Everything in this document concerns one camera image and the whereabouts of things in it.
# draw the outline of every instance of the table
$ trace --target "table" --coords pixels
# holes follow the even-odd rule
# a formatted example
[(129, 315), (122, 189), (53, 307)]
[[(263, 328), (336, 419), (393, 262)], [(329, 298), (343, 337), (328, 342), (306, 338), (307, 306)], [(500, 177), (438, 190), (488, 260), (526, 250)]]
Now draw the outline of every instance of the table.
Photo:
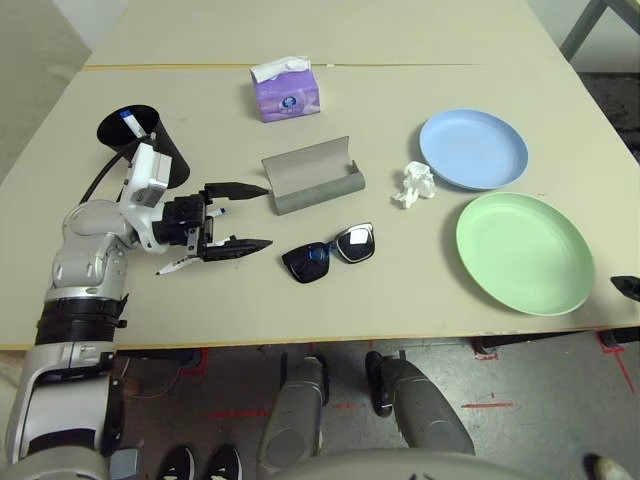
[[(563, 61), (520, 66), (317, 67), (323, 112), (262, 124), (244, 68), (81, 72), (0, 187), (2, 348), (27, 348), (60, 225), (110, 157), (95, 129), (114, 108), (155, 106), (192, 175), (169, 197), (206, 181), (268, 186), (262, 158), (349, 135), (364, 191), (277, 216), (269, 197), (220, 201), (229, 215), (217, 235), (274, 241), (240, 260), (154, 272), (183, 250), (130, 256), (131, 293), (122, 348), (265, 344), (394, 337), (476, 336), (637, 325), (638, 304), (610, 284), (638, 271), (638, 168), (578, 77)], [(442, 110), (487, 110), (521, 132), (530, 169), (510, 191), (529, 193), (565, 212), (582, 230), (596, 264), (594, 291), (580, 309), (559, 317), (514, 312), (474, 283), (458, 258), (454, 229), (480, 193), (439, 184), (436, 197), (398, 208), (401, 169), (419, 160), (422, 123)], [(94, 198), (114, 198), (124, 166)], [(377, 249), (358, 265), (332, 259), (310, 285), (290, 278), (280, 255), (342, 228), (373, 222)]]
[(133, 0), (89, 68), (561, 61), (525, 0)]

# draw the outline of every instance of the blue plate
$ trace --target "blue plate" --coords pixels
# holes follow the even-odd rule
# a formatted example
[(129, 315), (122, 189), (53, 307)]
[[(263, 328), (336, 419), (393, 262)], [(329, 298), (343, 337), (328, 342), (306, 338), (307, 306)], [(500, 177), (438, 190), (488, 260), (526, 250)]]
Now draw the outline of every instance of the blue plate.
[(527, 145), (511, 125), (477, 110), (449, 110), (420, 131), (431, 169), (462, 188), (491, 190), (515, 182), (527, 169)]

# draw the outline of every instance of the crumpled tissue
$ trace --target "crumpled tissue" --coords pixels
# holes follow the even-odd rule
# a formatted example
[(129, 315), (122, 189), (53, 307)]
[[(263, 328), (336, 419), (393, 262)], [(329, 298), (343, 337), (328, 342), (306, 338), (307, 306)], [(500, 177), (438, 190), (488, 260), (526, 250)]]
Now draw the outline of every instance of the crumpled tissue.
[(403, 208), (409, 208), (418, 200), (418, 197), (433, 198), (436, 194), (436, 184), (428, 165), (422, 162), (409, 162), (404, 168), (404, 191), (396, 193), (393, 197), (402, 203)]

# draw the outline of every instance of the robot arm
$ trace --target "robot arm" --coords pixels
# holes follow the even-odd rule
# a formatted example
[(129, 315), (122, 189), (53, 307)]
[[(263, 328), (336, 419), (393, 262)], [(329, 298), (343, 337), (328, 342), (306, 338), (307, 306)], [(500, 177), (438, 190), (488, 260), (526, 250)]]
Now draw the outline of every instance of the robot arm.
[(64, 244), (53, 262), (34, 347), (27, 353), (6, 432), (10, 465), (0, 479), (109, 478), (106, 459), (123, 428), (123, 399), (110, 375), (113, 342), (126, 304), (127, 252), (141, 245), (164, 253), (183, 245), (205, 261), (237, 258), (270, 245), (232, 240), (212, 246), (212, 198), (252, 198), (266, 190), (208, 184), (163, 203), (171, 159), (140, 143), (121, 200), (91, 200), (64, 219)]

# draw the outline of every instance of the purple tissue box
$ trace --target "purple tissue box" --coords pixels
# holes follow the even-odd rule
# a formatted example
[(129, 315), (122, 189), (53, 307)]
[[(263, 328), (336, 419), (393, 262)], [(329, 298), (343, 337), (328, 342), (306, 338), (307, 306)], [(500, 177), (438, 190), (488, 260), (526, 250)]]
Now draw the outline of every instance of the purple tissue box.
[(265, 123), (320, 111), (318, 84), (311, 70), (281, 73), (275, 79), (262, 83), (256, 82), (253, 74), (251, 78)]

